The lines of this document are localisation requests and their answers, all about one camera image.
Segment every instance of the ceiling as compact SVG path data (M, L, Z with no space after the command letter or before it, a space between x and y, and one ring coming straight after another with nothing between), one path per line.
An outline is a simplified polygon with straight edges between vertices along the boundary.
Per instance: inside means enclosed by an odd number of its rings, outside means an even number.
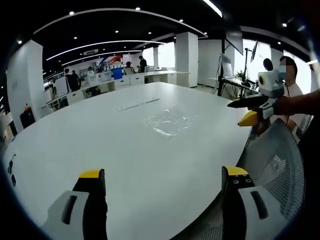
M303 12L298 11L297 1L289 0L260 0L259 4L253 5L251 0L212 0L222 12L228 12L234 21L240 26L255 27L279 35L308 48L307 42L300 33L297 33L292 17L299 19ZM81 11L102 9L102 8L123 8L134 11L113 10L96 11L78 14ZM7 34L11 34L9 40L14 42L12 51L20 45L16 44L17 39L24 43L33 39L43 46L43 69L45 72L61 71L63 63L67 63L83 57L85 51L98 49L98 53L110 53L118 51L137 50L140 45L137 42L109 43L95 46L88 46L77 49L51 60L46 60L56 54L77 48L84 45L121 40L142 40L150 41L167 34L178 34L186 31L193 32L199 37L207 32L209 39L219 39L224 34L222 19L202 0L122 0L104 2L68 1L67 4L57 5L48 2L41 4L30 4L15 6L13 26L7 26ZM66 19L49 25L43 30L33 34L42 26L69 16L69 12L76 14ZM156 13L174 20L183 19L181 24L170 19L145 14L142 11ZM288 27L282 27L282 23L288 23ZM172 35L162 39L160 42L174 40ZM147 44L145 48L153 47L156 44Z

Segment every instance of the window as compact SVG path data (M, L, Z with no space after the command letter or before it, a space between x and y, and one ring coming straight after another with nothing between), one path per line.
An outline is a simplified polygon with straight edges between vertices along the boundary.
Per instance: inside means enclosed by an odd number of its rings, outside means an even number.
M154 48L150 47L147 48L145 50L143 50L142 52L142 56L143 58L146 60L146 64L148 66L154 66Z
M248 48L250 50L254 49L256 41L243 39L243 56L235 51L234 53L234 75L239 73L240 71L245 71L246 65L246 51ZM264 60L271 60L271 47L269 44L259 42L256 48L255 57L253 62L251 62L252 51L248 52L247 58L247 78L251 81L255 81L258 79L258 73L265 72L266 69L264 67Z
M175 68L175 43L169 42L158 47L159 68Z
M311 92L311 69L305 61L287 51L283 51L283 55L292 58L295 61L298 73L296 75L296 84L299 86L303 94Z

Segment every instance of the transparent plastic sheet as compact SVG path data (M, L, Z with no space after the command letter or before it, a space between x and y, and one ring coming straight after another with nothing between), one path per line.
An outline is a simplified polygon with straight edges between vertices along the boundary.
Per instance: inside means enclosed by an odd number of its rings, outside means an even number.
M164 136L174 137L192 124L192 119L197 116L186 116L177 108L166 109L163 112L146 118L143 123Z

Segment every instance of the face mask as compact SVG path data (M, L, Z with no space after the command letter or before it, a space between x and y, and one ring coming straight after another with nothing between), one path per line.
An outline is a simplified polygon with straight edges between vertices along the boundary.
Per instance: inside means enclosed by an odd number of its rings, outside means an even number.
M286 80L286 77L287 77L287 66L285 65L280 65L279 68L279 77L282 79L282 80Z

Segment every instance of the air vent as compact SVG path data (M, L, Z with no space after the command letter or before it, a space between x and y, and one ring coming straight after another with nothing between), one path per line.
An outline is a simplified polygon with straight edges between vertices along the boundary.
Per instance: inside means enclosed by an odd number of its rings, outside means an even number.
M90 50L90 51L85 51L83 55L91 55L91 54L96 54L98 52L98 49L95 50Z

